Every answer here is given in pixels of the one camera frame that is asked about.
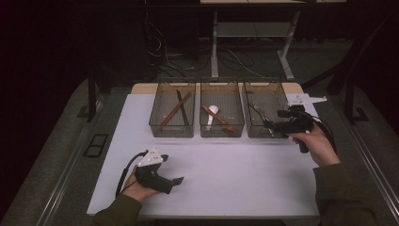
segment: dark background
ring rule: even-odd
[[[367,36],[366,31],[388,11],[375,15],[372,5],[363,2],[355,9],[304,11],[295,38],[323,41]],[[208,28],[212,15],[168,11],[155,13],[153,19],[166,31],[167,40],[174,40],[171,46],[194,56],[198,37],[212,32]],[[356,67],[361,74],[359,86],[396,131],[399,108],[382,100],[397,95],[393,92],[399,69],[398,15],[389,18]],[[0,16],[1,141],[6,144],[0,150],[1,220],[64,106],[90,71],[95,72],[102,92],[152,81],[155,75],[147,54],[151,37],[144,33],[148,29],[144,13],[86,13],[69,1],[6,0],[0,1]],[[253,20],[253,15],[242,19]]]

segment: floor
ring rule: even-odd
[[[168,62],[159,67],[157,78],[210,76],[210,43],[208,40],[201,41],[198,58],[182,56],[179,50],[170,48]],[[284,80],[283,69],[276,55],[282,44],[281,40],[270,39],[221,40],[218,50],[219,76],[273,76]],[[295,82],[302,84],[337,64],[351,44],[351,40],[294,41],[287,58]],[[387,199],[390,190],[387,191],[387,188],[391,188],[391,191],[399,190],[399,182],[396,179],[399,170],[399,137],[361,89],[355,90],[354,107],[362,108],[369,120],[350,124],[343,115],[343,92],[340,95],[328,95],[328,80],[325,79],[305,91],[311,96],[327,96],[327,102],[316,104],[315,107],[319,116],[328,122],[334,132],[339,157],[348,167],[354,180],[370,193],[381,225],[398,225],[397,215],[395,216],[391,210],[395,204],[397,206],[397,200],[396,203],[390,203],[390,199]],[[87,92],[87,81],[76,88],[9,208],[2,226],[89,225],[91,217],[86,215],[86,210],[130,88],[113,88],[110,94],[98,92],[98,113],[92,122],[87,122],[85,118],[88,106]],[[82,156],[95,134],[109,135],[103,154],[99,158]],[[365,156],[371,156],[375,160],[382,176],[379,171],[370,169],[370,165],[363,161]],[[319,219],[292,218],[282,221],[287,226],[316,226]],[[212,225],[211,223],[215,222],[196,223]],[[262,219],[223,221],[223,225],[234,226],[278,223]],[[140,225],[193,225],[193,222],[143,219]]]

